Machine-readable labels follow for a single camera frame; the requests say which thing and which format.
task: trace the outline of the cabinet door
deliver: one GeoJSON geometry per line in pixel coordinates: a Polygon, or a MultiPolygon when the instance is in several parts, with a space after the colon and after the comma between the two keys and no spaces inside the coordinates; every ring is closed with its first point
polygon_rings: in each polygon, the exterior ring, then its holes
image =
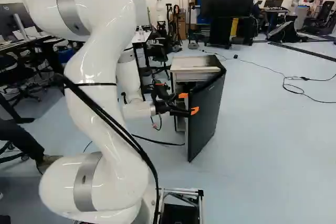
{"type": "Polygon", "coordinates": [[[200,110],[188,119],[188,161],[191,162],[215,134],[225,74],[189,98],[189,108],[200,110]]]}

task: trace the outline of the blue bin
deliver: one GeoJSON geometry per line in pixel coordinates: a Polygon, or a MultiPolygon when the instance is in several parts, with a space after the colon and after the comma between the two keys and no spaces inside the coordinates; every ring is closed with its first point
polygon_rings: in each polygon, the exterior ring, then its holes
{"type": "Polygon", "coordinates": [[[196,5],[201,5],[201,0],[196,0],[196,5]]]}
{"type": "Polygon", "coordinates": [[[198,15],[197,17],[197,23],[198,24],[210,24],[211,19],[210,18],[203,18],[201,15],[198,15]]]}

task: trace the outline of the wheel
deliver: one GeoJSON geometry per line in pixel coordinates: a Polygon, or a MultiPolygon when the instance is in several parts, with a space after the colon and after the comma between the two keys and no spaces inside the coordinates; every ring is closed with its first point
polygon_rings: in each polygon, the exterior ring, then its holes
{"type": "Polygon", "coordinates": [[[9,146],[8,146],[8,148],[7,149],[9,149],[9,150],[14,150],[15,149],[15,146],[11,143],[9,146]]]}
{"type": "Polygon", "coordinates": [[[22,162],[26,162],[29,159],[29,156],[24,155],[21,157],[22,162]]]}

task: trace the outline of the cardboard box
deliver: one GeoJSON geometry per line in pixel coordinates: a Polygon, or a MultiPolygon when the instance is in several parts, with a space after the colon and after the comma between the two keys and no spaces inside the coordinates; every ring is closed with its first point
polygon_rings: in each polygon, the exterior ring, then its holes
{"type": "Polygon", "coordinates": [[[196,24],[190,24],[191,30],[197,30],[198,26],[196,24]]]}
{"type": "MultiPolygon", "coordinates": [[[[170,14],[169,20],[173,20],[173,14],[170,14]]],[[[185,13],[179,14],[179,21],[178,22],[185,22],[185,13]]]]}
{"type": "Polygon", "coordinates": [[[181,39],[187,39],[187,36],[186,36],[186,32],[185,32],[185,22],[179,22],[178,23],[179,25],[179,31],[178,31],[178,34],[180,35],[181,39]]]}

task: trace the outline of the white robot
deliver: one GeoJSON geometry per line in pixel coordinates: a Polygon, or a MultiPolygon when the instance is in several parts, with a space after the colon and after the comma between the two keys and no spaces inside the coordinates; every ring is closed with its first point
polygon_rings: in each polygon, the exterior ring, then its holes
{"type": "MultiPolygon", "coordinates": [[[[314,2],[314,0],[303,0],[305,3],[312,3],[314,2]]],[[[288,15],[290,16],[297,16],[297,10],[298,10],[298,6],[299,6],[299,2],[300,0],[292,0],[292,3],[289,7],[289,12],[288,15]]]]}
{"type": "MultiPolygon", "coordinates": [[[[86,41],[67,63],[65,76],[120,125],[125,127],[116,77],[129,102],[125,117],[155,114],[139,91],[131,44],[136,28],[132,0],[31,0],[29,11],[42,30],[86,41]]],[[[65,96],[75,124],[101,153],[63,157],[52,164],[39,186],[43,203],[59,215],[90,223],[153,222],[157,195],[149,186],[146,162],[70,89],[65,96]]]]}

